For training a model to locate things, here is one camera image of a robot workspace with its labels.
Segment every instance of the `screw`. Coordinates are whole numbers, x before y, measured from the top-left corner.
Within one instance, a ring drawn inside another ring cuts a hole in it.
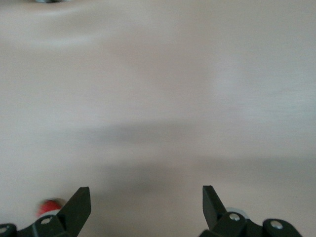
[[[283,225],[279,221],[271,221],[270,224],[273,228],[276,228],[278,230],[283,229]]]
[[[50,217],[50,218],[45,218],[45,219],[43,219],[40,223],[41,223],[42,225],[46,225],[46,224],[48,224],[48,223],[50,222],[51,219],[52,219],[52,217]]]
[[[240,217],[236,213],[230,214],[229,218],[232,219],[233,221],[239,221],[240,220]]]
[[[8,228],[9,226],[0,228],[0,234],[5,233]]]

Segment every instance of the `table surface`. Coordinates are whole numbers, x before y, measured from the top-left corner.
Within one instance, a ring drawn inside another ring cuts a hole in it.
[[[198,236],[202,186],[316,232],[314,0],[0,2],[0,221],[89,186],[80,236]]]

